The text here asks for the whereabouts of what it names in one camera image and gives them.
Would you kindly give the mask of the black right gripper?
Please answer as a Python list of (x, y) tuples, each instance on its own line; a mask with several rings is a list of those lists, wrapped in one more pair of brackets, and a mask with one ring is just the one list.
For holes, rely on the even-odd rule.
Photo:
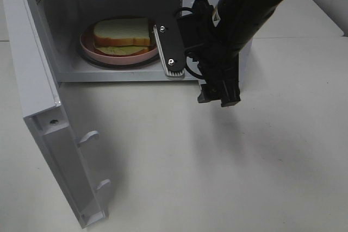
[(234, 106), (241, 101), (239, 88), (239, 54), (226, 40), (219, 39), (212, 22), (214, 6), (208, 0), (195, 0), (192, 13), (177, 19), (184, 45), (184, 54), (197, 62), (200, 73), (188, 65), (185, 69), (197, 79), (204, 80), (198, 103), (220, 101), (221, 107)]

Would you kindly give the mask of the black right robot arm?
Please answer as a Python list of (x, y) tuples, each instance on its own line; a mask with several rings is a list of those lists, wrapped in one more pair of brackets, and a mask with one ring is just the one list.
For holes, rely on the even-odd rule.
[(185, 55), (198, 63), (205, 81), (199, 103), (220, 100), (222, 107), (240, 102), (239, 53), (272, 16), (283, 0), (195, 0), (189, 14), (177, 23)]

